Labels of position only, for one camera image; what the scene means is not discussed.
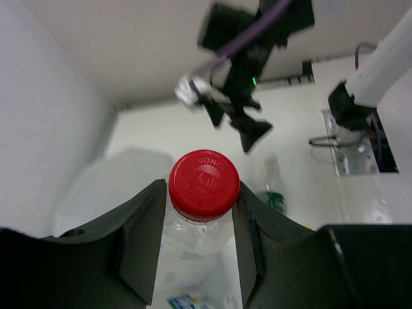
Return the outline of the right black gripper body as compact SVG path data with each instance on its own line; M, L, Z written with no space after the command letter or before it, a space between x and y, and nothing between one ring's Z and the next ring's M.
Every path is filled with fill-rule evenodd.
M223 93L230 99L227 114L233 124L256 124L256 120L247 115L245 106L258 109L252 100L257 79L262 72L261 63L250 57L236 57L223 85Z

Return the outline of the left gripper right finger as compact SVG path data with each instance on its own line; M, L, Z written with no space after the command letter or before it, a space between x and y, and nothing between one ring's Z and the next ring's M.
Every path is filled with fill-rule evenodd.
M241 185L232 208L244 308L410 308L410 225L308 229Z

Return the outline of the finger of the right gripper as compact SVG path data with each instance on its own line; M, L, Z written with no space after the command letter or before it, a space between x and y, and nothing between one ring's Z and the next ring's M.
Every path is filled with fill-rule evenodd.
M201 100L201 104L206 109L209 118L215 128L219 128L221 126L221 121L224 114L232 112L231 104L227 102L218 102L210 97L204 97Z
M238 131L244 153L249 153L255 143L273 129L271 123L257 121L245 113L230 115L230 125Z

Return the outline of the red cap plastic bottle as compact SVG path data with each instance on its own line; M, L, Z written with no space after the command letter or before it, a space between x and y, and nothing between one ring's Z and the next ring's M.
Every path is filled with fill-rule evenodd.
M219 254L234 235L230 212L239 191L234 164L219 152L195 150L176 161L167 181L154 286L157 297L166 302L190 294L202 298L207 308L237 308L236 298L224 291L222 281L210 288L204 285L222 273Z

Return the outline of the green label plastic bottle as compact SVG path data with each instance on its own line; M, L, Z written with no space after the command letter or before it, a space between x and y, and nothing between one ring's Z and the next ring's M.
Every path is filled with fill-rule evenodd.
M271 209L275 209L285 215L286 187L276 154L264 160L260 172L256 196Z

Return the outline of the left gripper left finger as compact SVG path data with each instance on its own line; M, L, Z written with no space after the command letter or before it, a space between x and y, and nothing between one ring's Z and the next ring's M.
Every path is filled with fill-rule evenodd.
M1 229L2 308L145 308L153 301L166 183L54 238Z

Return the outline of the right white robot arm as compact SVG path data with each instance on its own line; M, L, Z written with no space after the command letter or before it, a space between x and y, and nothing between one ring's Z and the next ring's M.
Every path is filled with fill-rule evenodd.
M260 1L252 15L213 4L198 43L216 57L187 82L194 101L205 106L214 126L229 116L244 152L272 129L271 123L245 113L246 107L261 109L252 92L272 50L286 47L291 35L313 26L331 6L331 1ZM410 67L411 14L406 13L367 60L330 93L328 105L339 128L339 146L354 143L354 134L367 130L382 98Z

